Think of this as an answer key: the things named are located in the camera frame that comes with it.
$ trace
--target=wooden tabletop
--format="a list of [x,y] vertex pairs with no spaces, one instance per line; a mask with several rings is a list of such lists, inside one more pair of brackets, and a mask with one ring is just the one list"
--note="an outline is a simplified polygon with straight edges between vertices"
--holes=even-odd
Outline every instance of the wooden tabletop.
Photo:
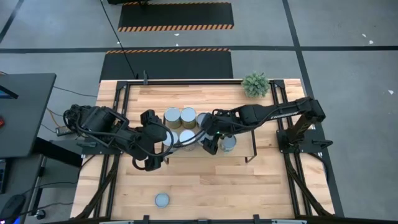
[[[112,108],[117,81],[102,81],[98,106]],[[286,79],[289,101],[304,97],[299,79]],[[122,90],[120,102],[123,102]],[[134,85],[130,89],[126,116],[130,126],[140,126],[139,115],[153,109],[163,119],[165,110],[192,107],[197,113],[215,108],[224,110],[245,104],[273,105],[272,95],[249,99],[240,85]],[[171,157],[170,164],[152,172],[135,169],[132,157],[123,154],[119,163],[112,220],[142,220],[150,215],[153,220],[186,219],[252,219],[293,218],[289,185],[282,154],[278,150],[275,131],[277,122],[269,121],[255,130],[257,157],[246,164],[242,157]],[[307,187],[326,210],[333,213],[330,193],[320,161],[301,154]],[[71,217],[79,214],[98,188],[103,156],[96,156],[80,173]],[[301,193],[298,192],[300,211],[304,214]],[[155,196],[170,196],[170,204],[159,209]],[[107,193],[103,199],[104,214]]]

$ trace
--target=gray floor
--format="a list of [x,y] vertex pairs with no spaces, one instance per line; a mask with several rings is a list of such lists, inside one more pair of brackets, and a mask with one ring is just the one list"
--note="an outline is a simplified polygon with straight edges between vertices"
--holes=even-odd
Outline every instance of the gray floor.
[[[184,2],[188,0],[164,0]],[[125,47],[284,45],[293,46],[282,0],[231,0],[232,30],[119,33]],[[17,0],[0,1],[0,30]],[[105,8],[116,26],[121,6]],[[398,45],[395,0],[289,0],[301,46]],[[1,49],[117,47],[98,0],[25,0]],[[304,52],[314,91],[326,113],[326,138],[347,217],[398,220],[398,52]],[[302,78],[295,52],[237,50],[235,78],[253,70],[270,78]],[[0,54],[7,73],[55,72],[56,85],[95,95],[104,53]],[[62,113],[94,98],[54,90],[49,108]],[[46,113],[43,124],[55,129]],[[40,129],[39,136],[58,139]],[[42,205],[69,202],[73,189],[46,190]],[[70,207],[53,207],[41,222],[66,220]]]

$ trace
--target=black and orange striped tape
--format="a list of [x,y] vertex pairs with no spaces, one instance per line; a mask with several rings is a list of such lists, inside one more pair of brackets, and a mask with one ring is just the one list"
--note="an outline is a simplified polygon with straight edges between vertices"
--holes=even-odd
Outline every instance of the black and orange striped tape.
[[106,54],[120,54],[120,53],[166,53],[166,52],[226,52],[230,51],[229,49],[222,48],[197,48],[197,49],[150,49],[150,50],[109,50]]
[[119,32],[232,29],[232,24],[119,27]]
[[[231,4],[230,2],[175,2],[175,3],[151,3],[148,2],[148,5],[164,5],[164,4]],[[123,4],[123,6],[128,6],[128,5],[135,5],[139,4],[138,2],[126,2]]]

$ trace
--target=potted plant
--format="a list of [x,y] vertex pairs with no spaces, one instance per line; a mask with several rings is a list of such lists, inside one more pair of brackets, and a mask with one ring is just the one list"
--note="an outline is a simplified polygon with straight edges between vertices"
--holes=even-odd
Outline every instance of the potted plant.
[[246,76],[242,81],[244,93],[247,97],[265,97],[270,87],[267,77],[264,73],[253,72]]

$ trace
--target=computer monitor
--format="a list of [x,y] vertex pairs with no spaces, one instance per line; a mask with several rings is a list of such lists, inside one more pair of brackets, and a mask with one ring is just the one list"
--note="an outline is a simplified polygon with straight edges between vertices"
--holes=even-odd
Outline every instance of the computer monitor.
[[0,85],[0,99],[18,99],[18,95]]

